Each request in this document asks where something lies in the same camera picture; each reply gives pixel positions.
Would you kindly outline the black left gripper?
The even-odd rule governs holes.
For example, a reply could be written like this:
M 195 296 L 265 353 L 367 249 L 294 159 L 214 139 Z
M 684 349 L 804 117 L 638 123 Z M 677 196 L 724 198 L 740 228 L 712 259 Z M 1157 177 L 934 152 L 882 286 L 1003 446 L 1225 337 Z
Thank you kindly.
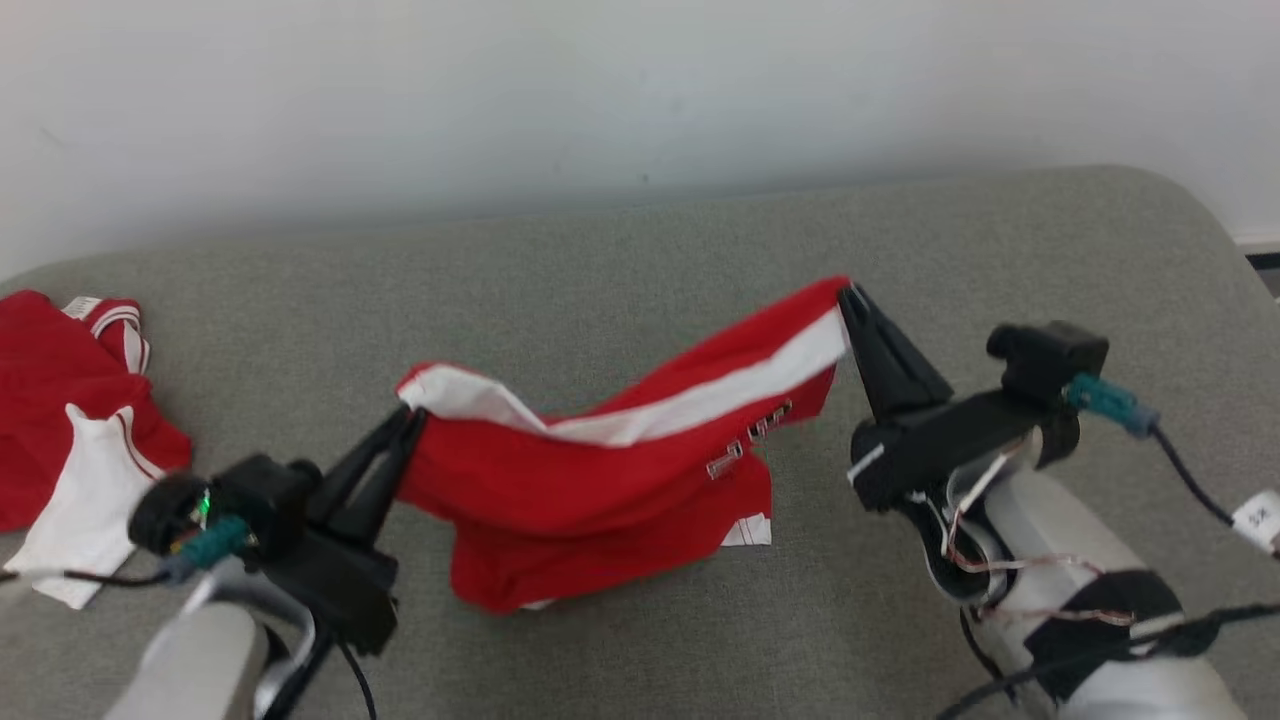
M 361 655 L 383 655 L 398 626 L 392 591 L 399 564 L 369 547 L 381 534 L 428 418 L 426 410 L 401 405 L 323 473 L 315 521 L 338 521 L 344 511 L 344 537 L 362 546 L 310 530 L 262 564 L 270 582 Z M 372 477 L 360 488 L 372 464 Z

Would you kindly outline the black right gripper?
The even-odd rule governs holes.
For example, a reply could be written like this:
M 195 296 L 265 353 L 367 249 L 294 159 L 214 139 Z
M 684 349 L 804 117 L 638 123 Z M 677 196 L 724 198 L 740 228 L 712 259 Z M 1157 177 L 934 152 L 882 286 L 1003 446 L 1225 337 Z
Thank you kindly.
M 948 404 L 950 383 L 863 287 L 842 288 L 838 306 L 873 418 L 914 413 L 867 420 L 852 433 L 851 484 L 865 510 L 887 512 L 1029 433 L 1039 433 L 1037 469 L 1079 445 L 1079 416 L 1065 402 L 1041 405 L 992 389 Z

